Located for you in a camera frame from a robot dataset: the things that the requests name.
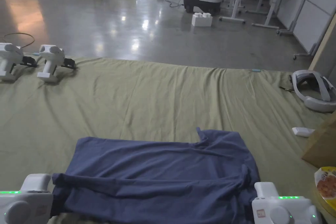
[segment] green led light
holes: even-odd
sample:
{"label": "green led light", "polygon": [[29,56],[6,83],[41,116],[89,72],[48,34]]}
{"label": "green led light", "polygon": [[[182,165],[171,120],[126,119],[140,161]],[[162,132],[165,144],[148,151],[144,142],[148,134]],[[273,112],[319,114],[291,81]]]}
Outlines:
{"label": "green led light", "polygon": [[279,199],[300,198],[299,196],[280,196]]}
{"label": "green led light", "polygon": [[20,191],[0,191],[0,193],[21,193]]}

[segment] green cloth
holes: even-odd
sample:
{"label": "green cloth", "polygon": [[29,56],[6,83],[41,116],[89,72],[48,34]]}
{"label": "green cloth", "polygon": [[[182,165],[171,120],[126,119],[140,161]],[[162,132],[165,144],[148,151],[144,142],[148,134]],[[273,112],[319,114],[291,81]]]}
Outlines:
{"label": "green cloth", "polygon": [[336,221],[315,198],[317,168],[300,158],[307,139],[292,132],[315,129],[328,115],[279,88],[290,87],[289,73],[106,58],[76,63],[77,71],[57,68],[59,84],[37,78],[43,60],[38,69],[17,66],[15,83],[0,83],[1,190],[18,190],[30,173],[65,172],[82,137],[197,142],[200,127],[238,131],[262,181],[274,182],[280,195],[310,198]]}

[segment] cardboard box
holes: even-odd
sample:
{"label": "cardboard box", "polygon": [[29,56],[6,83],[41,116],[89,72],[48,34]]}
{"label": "cardboard box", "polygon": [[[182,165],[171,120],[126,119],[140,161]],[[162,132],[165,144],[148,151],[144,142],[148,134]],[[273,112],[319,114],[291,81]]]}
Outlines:
{"label": "cardboard box", "polygon": [[317,168],[336,166],[336,111],[308,138],[302,159]]}

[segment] white remote control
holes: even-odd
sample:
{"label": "white remote control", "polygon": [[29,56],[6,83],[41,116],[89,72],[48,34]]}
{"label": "white remote control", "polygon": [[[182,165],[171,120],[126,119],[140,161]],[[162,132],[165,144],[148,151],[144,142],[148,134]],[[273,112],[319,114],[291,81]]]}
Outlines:
{"label": "white remote control", "polygon": [[302,127],[295,127],[292,128],[294,135],[299,137],[309,137],[315,131],[313,129],[302,128]]}

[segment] blue object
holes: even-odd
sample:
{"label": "blue object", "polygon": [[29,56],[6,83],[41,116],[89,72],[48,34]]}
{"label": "blue object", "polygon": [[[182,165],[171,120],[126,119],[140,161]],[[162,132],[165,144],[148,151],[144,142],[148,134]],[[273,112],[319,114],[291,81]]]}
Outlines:
{"label": "blue object", "polygon": [[237,132],[200,130],[200,142],[94,137],[78,141],[52,176],[52,216],[75,212],[132,224],[253,223],[259,175]]}

